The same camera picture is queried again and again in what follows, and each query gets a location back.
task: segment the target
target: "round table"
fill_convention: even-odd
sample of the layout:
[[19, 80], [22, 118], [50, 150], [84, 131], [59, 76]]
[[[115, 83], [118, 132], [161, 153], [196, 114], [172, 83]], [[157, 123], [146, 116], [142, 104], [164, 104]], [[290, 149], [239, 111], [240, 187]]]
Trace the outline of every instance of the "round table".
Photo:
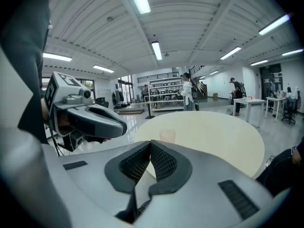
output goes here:
[[[216, 112], [174, 112], [157, 116], [139, 127], [134, 142], [161, 140], [160, 132], [163, 135], [166, 130], [174, 133], [169, 136], [172, 143], [216, 155], [249, 177], [255, 175], [264, 159], [263, 139], [252, 125]], [[155, 177], [151, 162], [147, 171]]]

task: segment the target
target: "table top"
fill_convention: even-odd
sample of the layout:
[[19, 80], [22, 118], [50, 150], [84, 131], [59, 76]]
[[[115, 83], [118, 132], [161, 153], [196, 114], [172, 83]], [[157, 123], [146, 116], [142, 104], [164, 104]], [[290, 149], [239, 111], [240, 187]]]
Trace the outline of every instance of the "table top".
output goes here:
[[271, 97], [266, 97], [267, 100], [270, 101], [284, 101], [286, 98], [271, 98]]
[[238, 103], [245, 103], [245, 104], [258, 104], [258, 103], [264, 103], [265, 100], [260, 100], [260, 99], [250, 99], [250, 100], [245, 100], [245, 99], [233, 99], [235, 102]]
[[[263, 139], [251, 124], [216, 112], [174, 112], [157, 116], [139, 127], [134, 142], [151, 139], [216, 155], [249, 177], [258, 171], [265, 153]], [[155, 177], [151, 163], [147, 171]]]

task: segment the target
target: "white table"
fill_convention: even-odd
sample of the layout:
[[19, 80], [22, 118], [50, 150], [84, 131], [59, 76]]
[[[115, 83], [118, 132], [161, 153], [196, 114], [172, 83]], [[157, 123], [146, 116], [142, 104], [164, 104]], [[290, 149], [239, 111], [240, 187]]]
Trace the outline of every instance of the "white table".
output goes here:
[[[161, 130], [175, 131], [175, 144], [216, 155], [253, 177], [264, 159], [264, 142], [255, 127], [227, 114], [174, 112], [146, 121], [134, 142], [161, 140]], [[147, 171], [155, 177], [153, 165]]]
[[261, 105], [261, 111], [260, 111], [260, 115], [259, 115], [259, 120], [258, 120], [258, 124], [257, 127], [260, 127], [261, 124], [261, 118], [262, 118], [262, 114], [264, 111], [264, 100], [259, 100], [259, 99], [250, 99], [250, 100], [245, 100], [245, 99], [233, 99], [233, 116], [236, 115], [236, 107], [237, 107], [237, 103], [241, 103], [241, 104], [245, 104], [247, 105], [246, 107], [246, 122], [249, 121], [249, 117], [250, 117], [250, 110], [251, 110], [251, 106], [252, 105]]
[[277, 116], [279, 115], [279, 107], [280, 107], [280, 102], [286, 100], [286, 98], [271, 98], [271, 97], [266, 97], [267, 99], [267, 103], [266, 103], [266, 112], [265, 112], [265, 118], [267, 118], [267, 111], [268, 111], [268, 102], [269, 101], [274, 101], [274, 102], [277, 102], [277, 106], [276, 106], [276, 118], [275, 118], [275, 122], [277, 120]]

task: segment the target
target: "black chair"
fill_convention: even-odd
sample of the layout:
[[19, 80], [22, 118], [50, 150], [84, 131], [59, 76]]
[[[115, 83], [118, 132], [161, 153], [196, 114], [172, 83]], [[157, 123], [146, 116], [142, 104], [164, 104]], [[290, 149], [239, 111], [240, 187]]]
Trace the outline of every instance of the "black chair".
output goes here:
[[108, 102], [108, 101], [105, 101], [105, 98], [104, 98], [104, 97], [97, 98], [97, 99], [95, 100], [95, 104], [104, 106], [104, 107], [106, 107], [106, 108], [109, 108], [109, 102]]
[[284, 104], [283, 107], [283, 118], [287, 119], [290, 123], [295, 124], [295, 112], [296, 112], [296, 99], [288, 99], [287, 102]]

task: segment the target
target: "person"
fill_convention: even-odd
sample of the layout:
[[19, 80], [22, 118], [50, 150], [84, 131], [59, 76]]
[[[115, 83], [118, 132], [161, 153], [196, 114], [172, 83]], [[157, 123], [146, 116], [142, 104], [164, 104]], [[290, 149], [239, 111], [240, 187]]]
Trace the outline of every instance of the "person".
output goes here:
[[[235, 91], [233, 92], [234, 93], [234, 98], [235, 99], [241, 99], [243, 98], [243, 93], [241, 91], [241, 84], [235, 80], [235, 78], [231, 78], [230, 79], [230, 82], [234, 84], [234, 87], [235, 87]], [[239, 109], [241, 107], [241, 104], [240, 103], [237, 103], [237, 107], [236, 107], [236, 116], [239, 116]]]
[[[6, 14], [7, 22], [1, 24], [0, 44], [11, 65], [33, 96], [23, 112], [18, 128], [25, 130], [48, 143], [44, 122], [48, 112], [42, 91], [42, 53], [46, 46], [50, 10], [48, 0], [18, 0]], [[68, 125], [67, 116], [62, 115], [58, 124]]]
[[180, 95], [184, 97], [184, 111], [193, 111], [193, 97], [191, 92], [190, 74], [184, 73], [182, 76], [184, 81]]
[[256, 178], [275, 196], [297, 184], [304, 174], [304, 137], [298, 146], [277, 155]]
[[143, 97], [143, 101], [149, 100], [148, 98], [146, 98], [146, 96], [148, 96], [148, 86], [144, 85], [143, 89], [142, 89], [142, 97]]
[[289, 98], [293, 95], [293, 93], [291, 92], [291, 88], [290, 87], [287, 87], [287, 95], [286, 97]]

